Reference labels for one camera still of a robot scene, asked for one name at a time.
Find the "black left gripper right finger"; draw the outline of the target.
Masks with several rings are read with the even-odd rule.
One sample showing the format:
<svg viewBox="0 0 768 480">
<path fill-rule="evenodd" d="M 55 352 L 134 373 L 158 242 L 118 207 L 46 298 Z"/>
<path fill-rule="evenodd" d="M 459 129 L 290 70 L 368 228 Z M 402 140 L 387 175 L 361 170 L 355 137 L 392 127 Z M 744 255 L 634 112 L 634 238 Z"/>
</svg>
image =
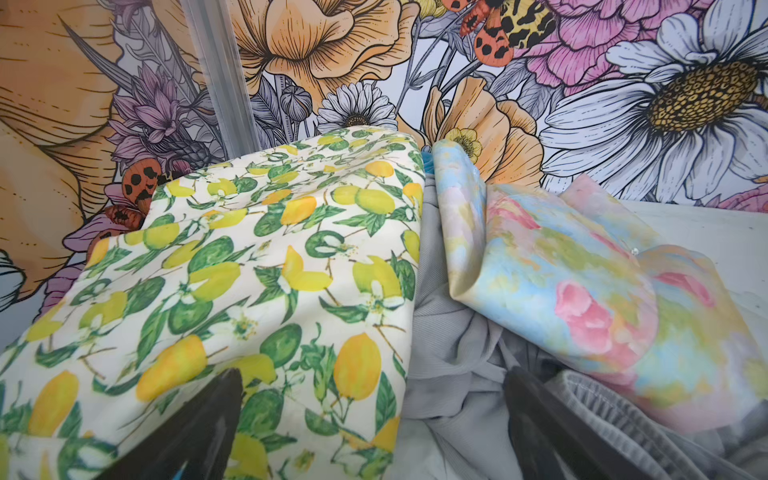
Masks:
<svg viewBox="0 0 768 480">
<path fill-rule="evenodd" d="M 648 479 L 529 371 L 504 380 L 508 434 L 524 479 Z"/>
</svg>

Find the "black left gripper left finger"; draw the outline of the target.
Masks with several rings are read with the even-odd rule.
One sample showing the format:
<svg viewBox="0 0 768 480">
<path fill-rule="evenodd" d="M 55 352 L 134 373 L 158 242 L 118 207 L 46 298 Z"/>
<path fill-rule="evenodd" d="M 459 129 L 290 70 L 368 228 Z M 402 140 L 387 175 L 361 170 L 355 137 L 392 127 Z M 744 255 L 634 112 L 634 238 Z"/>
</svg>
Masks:
<svg viewBox="0 0 768 480">
<path fill-rule="evenodd" d="M 242 393 L 240 371 L 222 372 L 99 477 L 223 478 L 239 422 Z"/>
</svg>

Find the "teal cloth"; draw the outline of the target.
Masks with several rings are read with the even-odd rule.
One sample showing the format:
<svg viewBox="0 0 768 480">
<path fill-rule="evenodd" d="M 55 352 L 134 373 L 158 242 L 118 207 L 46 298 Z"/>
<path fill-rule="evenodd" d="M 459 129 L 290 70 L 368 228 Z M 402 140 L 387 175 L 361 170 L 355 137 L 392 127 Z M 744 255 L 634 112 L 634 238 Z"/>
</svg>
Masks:
<svg viewBox="0 0 768 480">
<path fill-rule="evenodd" d="M 424 166 L 424 171 L 428 175 L 434 174 L 434 160 L 433 160 L 433 154 L 429 148 L 424 148 L 421 151 L 421 157 L 422 162 Z"/>
</svg>

